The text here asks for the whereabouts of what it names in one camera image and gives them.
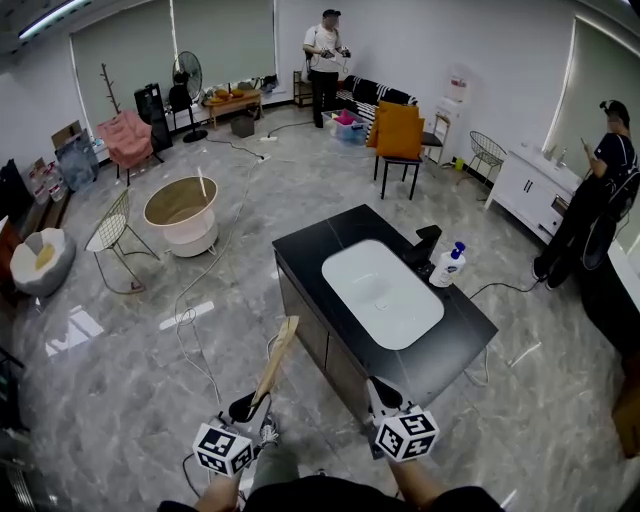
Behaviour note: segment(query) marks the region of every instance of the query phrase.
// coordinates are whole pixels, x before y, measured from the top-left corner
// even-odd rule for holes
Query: man
[[[581,260],[593,222],[612,207],[613,195],[625,185],[637,165],[627,108],[615,100],[602,102],[600,108],[607,115],[609,133],[595,154],[583,141],[592,174],[578,187],[560,228],[543,253],[533,261],[533,277],[538,281],[546,279],[549,290],[560,286]]]
[[[502,509],[479,487],[445,492],[416,460],[389,461],[405,501],[380,491],[329,476],[300,478],[294,455],[278,447],[278,433],[269,418],[261,430],[262,451],[258,457],[251,494],[245,512],[384,510],[385,512],[500,512]],[[195,505],[197,512],[231,512],[237,507],[241,475],[216,476]],[[165,501],[158,512],[194,512],[179,503]]]
[[[313,90],[313,121],[322,128],[322,112],[333,110],[338,90],[336,53],[350,57],[342,46],[338,22],[340,11],[328,9],[322,13],[322,23],[307,30],[302,49],[307,54],[307,69]]]

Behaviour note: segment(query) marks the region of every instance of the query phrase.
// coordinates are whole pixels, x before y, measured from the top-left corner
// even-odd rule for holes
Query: sink basin
[[[374,341],[413,344],[444,316],[436,295],[389,248],[364,240],[330,256],[322,275]]]

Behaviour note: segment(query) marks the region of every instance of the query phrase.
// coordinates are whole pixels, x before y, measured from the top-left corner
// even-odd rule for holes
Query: black speaker
[[[140,119],[151,125],[153,150],[158,152],[173,146],[158,84],[149,84],[137,90],[134,96]]]

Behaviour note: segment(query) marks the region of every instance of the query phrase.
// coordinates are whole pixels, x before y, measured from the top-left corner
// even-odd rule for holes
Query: white cabinet
[[[543,241],[556,233],[580,179],[538,155],[510,151],[485,203],[497,201]]]

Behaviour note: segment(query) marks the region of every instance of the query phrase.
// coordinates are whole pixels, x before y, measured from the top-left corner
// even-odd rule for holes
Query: pink chair
[[[133,110],[120,112],[110,121],[97,126],[98,135],[109,149],[109,156],[118,164],[117,177],[120,178],[120,166],[127,170],[127,187],[130,184],[129,169],[151,155],[164,163],[151,145],[151,126],[146,124]]]

